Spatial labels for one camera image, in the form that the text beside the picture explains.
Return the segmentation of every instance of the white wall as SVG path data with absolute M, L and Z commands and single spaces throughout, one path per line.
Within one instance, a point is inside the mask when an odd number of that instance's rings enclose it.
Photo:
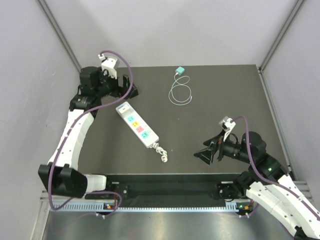
M 295 0 L 46 0 L 82 66 L 260 65 Z
M 0 239 L 25 240 L 79 77 L 36 1 L 1 4 L 0 33 Z
M 320 207 L 320 1 L 308 0 L 265 70 L 300 180 Z

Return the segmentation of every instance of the white cable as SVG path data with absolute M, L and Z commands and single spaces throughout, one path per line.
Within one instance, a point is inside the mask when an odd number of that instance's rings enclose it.
M 171 89 L 170 89 L 170 91 L 169 91 L 169 96 L 168 96 L 168 97 L 169 97 L 170 102 L 173 103 L 174 105 L 177 105 L 177 106 L 187 105 L 187 104 L 190 103 L 191 100 L 192 100 L 191 88 L 186 85 L 186 84 L 190 81 L 190 77 L 187 76 L 187 75 L 184 75 L 184 76 L 181 76 L 181 77 L 179 77 L 178 79 L 176 79 L 176 76 L 177 76 L 177 75 L 178 75 L 178 73 L 176 73 L 176 74 L 174 75 L 174 83 L 173 83 L 172 86 L 171 86 Z M 180 79 L 183 79 L 183 78 L 188 78 L 188 80 L 187 80 L 185 83 L 180 83 L 179 80 L 180 80 Z M 184 101 L 179 101 L 179 100 L 177 100 L 177 99 L 175 98 L 175 96 L 174 96 L 173 90 L 174 90 L 175 87 L 178 87 L 178 86 L 186 87 L 186 88 L 188 88 L 189 91 L 190 91 L 189 97 L 188 97 L 186 100 L 184 100 Z
M 155 149 L 155 151 L 159 154 L 161 154 L 161 160 L 162 162 L 166 163 L 168 161 L 168 155 L 167 151 L 165 151 L 162 147 L 159 146 L 159 143 L 154 142 L 151 147 L 151 149 Z

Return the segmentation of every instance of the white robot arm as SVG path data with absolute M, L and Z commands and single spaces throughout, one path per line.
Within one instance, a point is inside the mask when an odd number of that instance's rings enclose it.
M 124 75 L 123 85 L 119 86 L 116 71 L 118 60 L 110 56 L 105 57 L 103 54 L 100 54 L 99 58 L 102 61 L 101 67 L 88 66 L 81 69 L 78 93 L 70 101 L 67 123 L 58 147 L 48 164 L 42 164 L 38 169 L 44 187 L 47 191 L 51 187 L 52 195 L 82 198 L 86 193 L 106 189 L 107 177 L 105 175 L 78 172 L 79 155 L 87 131 L 98 112 L 98 106 L 102 105 L 101 98 L 124 96 L 130 89 L 130 81 L 129 77 Z M 138 90 L 132 84 L 125 99 L 137 95 Z
M 218 161 L 228 156 L 250 164 L 248 171 L 239 175 L 232 186 L 224 187 L 221 184 L 222 197 L 247 197 L 254 200 L 278 219 L 294 239 L 320 239 L 320 212 L 299 191 L 286 169 L 267 154 L 267 144 L 261 136 L 248 130 L 247 119 L 243 116 L 240 118 L 244 119 L 247 128 L 241 137 L 241 143 L 231 133 L 236 125 L 235 121 L 225 117 L 219 123 L 223 128 L 221 133 L 205 141 L 203 144 L 207 147 L 194 156 L 210 165 L 215 153 L 219 151 Z

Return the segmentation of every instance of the purple cable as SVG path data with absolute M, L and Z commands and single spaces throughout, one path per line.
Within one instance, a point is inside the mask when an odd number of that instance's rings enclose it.
M 119 193 L 116 193 L 114 191 L 93 191 L 89 194 L 113 194 L 119 197 L 119 202 L 117 203 L 117 205 L 115 206 L 115 208 L 113 209 L 112 212 L 110 212 L 108 215 L 105 215 L 106 218 L 111 217 L 113 214 L 115 214 L 116 210 L 120 207 L 121 203 L 122 203 L 122 197 Z M 82 219 L 83 217 L 89 216 L 89 215 L 96 215 L 95 212 L 88 212 L 85 214 L 82 214 L 78 217 L 76 217 L 75 219 L 71 220 L 70 222 L 68 222 L 62 229 L 60 229 L 59 231 L 54 231 L 54 224 L 53 221 L 51 220 L 50 222 L 50 227 L 51 227 L 51 231 L 54 235 L 59 235 L 61 234 L 64 230 L 66 230 L 68 227 L 70 227 L 70 225 L 72 225 L 74 222 L 78 221 L 79 219 Z
M 243 218 L 248 217 L 250 218 L 256 211 L 257 209 L 260 207 L 260 205 L 257 203 L 255 208 L 252 210 L 252 212 L 248 213 L 248 215 L 243 215 Z
M 124 62 L 124 64 L 126 65 L 126 67 L 127 67 L 128 70 L 129 70 L 129 74 L 130 74 L 130 86 L 129 86 L 129 89 L 126 91 L 126 93 L 125 93 L 122 97 L 120 97 L 119 99 L 117 99 L 117 100 L 115 100 L 115 101 L 113 101 L 113 102 L 111 102 L 111 103 L 104 104 L 104 105 L 100 105 L 100 106 L 96 106 L 96 107 L 93 107 L 93 108 L 85 111 L 85 112 L 82 113 L 76 120 L 74 120 L 74 122 L 72 123 L 70 129 L 69 129 L 68 132 L 66 133 L 66 137 L 62 140 L 61 145 L 60 145 L 59 148 L 58 148 L 58 151 L 57 151 L 57 153 L 56 153 L 56 155 L 55 155 L 55 157 L 54 157 L 54 160 L 53 160 L 53 162 L 52 162 L 52 166 L 51 166 L 50 172 L 49 172 L 48 198 L 49 198 L 49 204 L 50 204 L 51 209 L 52 209 L 52 210 L 55 210 L 55 211 L 63 208 L 63 207 L 64 207 L 68 202 L 70 202 L 71 199 L 72 199 L 72 197 L 69 198 L 67 201 L 65 201 L 65 202 L 64 202 L 61 206 L 59 206 L 59 207 L 55 207 L 55 206 L 54 206 L 54 203 L 53 203 L 53 200 L 52 200 L 52 178 L 53 178 L 53 175 L 54 175 L 54 169 L 55 169 L 56 162 L 57 162 L 57 160 L 58 160 L 58 158 L 59 158 L 59 155 L 60 155 L 60 153 L 61 153 L 61 151 L 62 151 L 62 149 L 63 149 L 63 147 L 64 147 L 64 145 L 65 145 L 65 143 L 66 143 L 66 141 L 67 141 L 67 138 L 68 138 L 68 136 L 70 135 L 73 127 L 77 124 L 77 122 L 78 122 L 84 115 L 86 115 L 86 114 L 88 114 L 88 113 L 90 113 L 90 112 L 92 112 L 92 111 L 95 111 L 95 110 L 99 110 L 99 109 L 103 109 L 103 108 L 109 107 L 109 106 L 111 106 L 111 105 L 113 105 L 113 104 L 116 104 L 116 103 L 122 101 L 123 99 L 125 99 L 125 97 L 130 93 L 130 91 L 131 91 L 131 89 L 132 89 L 132 86 L 133 86 L 133 84 L 134 84 L 134 77 L 133 77 L 133 74 L 132 74 L 132 70 L 131 70 L 131 68 L 130 68 L 130 66 L 129 66 L 129 63 L 128 63 L 121 55 L 119 55 L 118 53 L 116 53 L 116 52 L 114 52 L 114 51 L 104 50 L 104 51 L 100 52 L 100 55 L 102 55 L 102 54 L 104 54 L 104 53 L 110 53 L 110 54 L 116 55 L 118 58 L 120 58 L 120 59 Z
M 268 183 L 268 184 L 273 184 L 273 185 L 276 185 L 277 187 L 280 187 L 284 190 L 286 190 L 287 192 L 291 193 L 293 196 L 295 196 L 297 199 L 299 198 L 299 195 L 296 194 L 295 192 L 293 192 L 292 190 L 290 190 L 289 188 L 279 184 L 278 182 L 275 182 L 275 181 L 271 181 L 269 179 L 266 179 L 265 177 L 263 177 L 258 169 L 256 168 L 256 165 L 255 165 L 255 162 L 252 158 L 252 154 L 251 154 L 251 150 L 250 150 L 250 139 L 249 139 L 249 126 L 248 126 L 248 121 L 247 121 L 247 118 L 245 116 L 237 116 L 233 122 L 237 121 L 238 119 L 243 119 L 244 120 L 244 124 L 245 124 L 245 141 L 246 141 L 246 150 L 248 152 L 248 157 L 249 157 L 249 160 L 250 160 L 250 164 L 252 166 L 252 169 L 254 171 L 254 173 L 264 182 Z M 302 204 L 316 217 L 316 219 L 318 221 L 320 221 L 320 217 L 318 216 L 318 214 L 305 202 L 305 201 L 301 201 Z

